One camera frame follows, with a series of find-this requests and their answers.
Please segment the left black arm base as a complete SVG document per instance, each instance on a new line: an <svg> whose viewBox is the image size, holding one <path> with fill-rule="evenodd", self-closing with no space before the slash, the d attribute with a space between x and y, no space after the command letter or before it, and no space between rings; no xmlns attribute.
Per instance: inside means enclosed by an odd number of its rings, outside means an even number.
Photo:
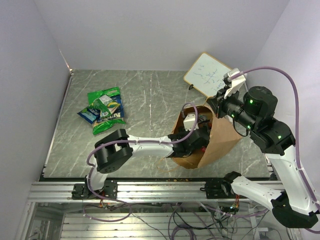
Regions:
<svg viewBox="0 0 320 240"><path fill-rule="evenodd" d="M114 200L117 198L118 184L113 180L106 180L103 184L103 187L101 189L95 190L94 192L103 197ZM86 182L77 183L73 186L73 190L71 192L72 200L90 200L97 198L98 197L89 190Z"/></svg>

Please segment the green yellow snack packet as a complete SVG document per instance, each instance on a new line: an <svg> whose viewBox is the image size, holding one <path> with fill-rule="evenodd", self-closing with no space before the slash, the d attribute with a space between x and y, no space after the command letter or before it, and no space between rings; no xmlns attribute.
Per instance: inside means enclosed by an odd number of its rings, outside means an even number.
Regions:
<svg viewBox="0 0 320 240"><path fill-rule="evenodd" d="M111 116L119 107L120 104L107 95L95 99L90 106L93 109L100 110L100 117L107 118Z"/></svg>

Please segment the brown paper bag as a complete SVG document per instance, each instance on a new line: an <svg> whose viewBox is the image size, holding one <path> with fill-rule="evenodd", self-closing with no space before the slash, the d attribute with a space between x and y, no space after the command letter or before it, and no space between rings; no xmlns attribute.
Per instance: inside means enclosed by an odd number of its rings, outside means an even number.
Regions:
<svg viewBox="0 0 320 240"><path fill-rule="evenodd" d="M198 114L209 120L209 143L204 149L195 150L190 156L172 157L172 161L185 169L208 168L210 164L227 155L242 137L234 130L232 121L217 118L211 107L204 103L197 106Z"/></svg>

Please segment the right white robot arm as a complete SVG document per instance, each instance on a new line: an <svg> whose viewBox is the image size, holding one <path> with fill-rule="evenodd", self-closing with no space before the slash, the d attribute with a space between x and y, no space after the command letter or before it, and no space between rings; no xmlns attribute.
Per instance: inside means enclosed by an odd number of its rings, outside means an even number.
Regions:
<svg viewBox="0 0 320 240"><path fill-rule="evenodd" d="M298 169L296 140L290 127L274 118L278 99L266 87L255 86L239 100L239 93L226 96L220 89L207 104L215 116L229 116L246 129L253 143L270 161L284 187L274 190L232 171L223 178L221 194L226 198L244 196L270 210L287 228L310 229L317 222L317 209Z"/></svg>

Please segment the blue Kettle vinegar chips bag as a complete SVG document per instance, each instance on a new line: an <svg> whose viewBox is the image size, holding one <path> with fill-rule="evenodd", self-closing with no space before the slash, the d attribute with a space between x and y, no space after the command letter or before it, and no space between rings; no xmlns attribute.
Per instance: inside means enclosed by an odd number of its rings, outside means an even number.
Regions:
<svg viewBox="0 0 320 240"><path fill-rule="evenodd" d="M123 107L121 97L119 95L116 95L116 96L112 96L110 98L117 101L120 104L120 106L111 116L109 116L109 117L101 117L100 116L100 118L97 120L98 123L109 121L109 120L114 120L114 119L120 119L120 118L124 117L124 107Z"/></svg>

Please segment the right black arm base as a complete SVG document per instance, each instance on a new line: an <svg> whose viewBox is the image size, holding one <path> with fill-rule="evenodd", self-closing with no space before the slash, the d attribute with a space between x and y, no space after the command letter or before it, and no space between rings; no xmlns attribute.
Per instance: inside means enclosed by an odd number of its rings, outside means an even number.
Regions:
<svg viewBox="0 0 320 240"><path fill-rule="evenodd" d="M232 171L227 173L223 178L212 178L207 181L199 190L205 192L207 199L232 199L236 198L231 183L242 175Z"/></svg>

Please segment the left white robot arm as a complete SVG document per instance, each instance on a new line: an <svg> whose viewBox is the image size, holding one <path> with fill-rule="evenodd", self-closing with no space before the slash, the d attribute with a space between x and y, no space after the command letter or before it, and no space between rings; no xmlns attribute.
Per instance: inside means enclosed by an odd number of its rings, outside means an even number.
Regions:
<svg viewBox="0 0 320 240"><path fill-rule="evenodd" d="M91 199L98 198L107 174L117 171L131 157L186 158L194 151L207 147L209 141L207 127L158 138L136 137L127 134L125 129L118 129L98 141L89 154L87 164L92 166L92 170L86 177L84 192Z"/></svg>

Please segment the small blue snack packet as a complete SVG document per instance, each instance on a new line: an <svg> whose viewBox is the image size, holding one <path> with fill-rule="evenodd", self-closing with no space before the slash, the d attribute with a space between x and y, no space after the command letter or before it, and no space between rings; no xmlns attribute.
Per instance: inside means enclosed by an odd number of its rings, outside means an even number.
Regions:
<svg viewBox="0 0 320 240"><path fill-rule="evenodd" d="M88 123L93 124L100 118L101 111L92 107L85 107L77 113L81 118L85 119Z"/></svg>

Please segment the green Chuba chips bag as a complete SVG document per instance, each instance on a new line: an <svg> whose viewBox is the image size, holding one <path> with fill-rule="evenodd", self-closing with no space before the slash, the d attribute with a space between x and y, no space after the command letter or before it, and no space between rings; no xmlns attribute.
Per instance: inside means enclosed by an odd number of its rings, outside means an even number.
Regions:
<svg viewBox="0 0 320 240"><path fill-rule="evenodd" d="M95 99L97 99L97 98L99 98L99 97L101 97L103 95L107 95L109 97L113 97L113 96L119 95L120 98L121 98L121 91L120 91L120 88L116 86L116 87L105 89L105 90L89 92L87 94L87 99L88 99L89 106ZM107 120L107 121L103 121L103 122L97 122L97 120L98 120L97 119L92 124L92 127L93 127L92 133L93 133L93 135L100 134L100 133L110 129L115 124L125 124L124 117L116 118L116 119L112 119L112 120Z"/></svg>

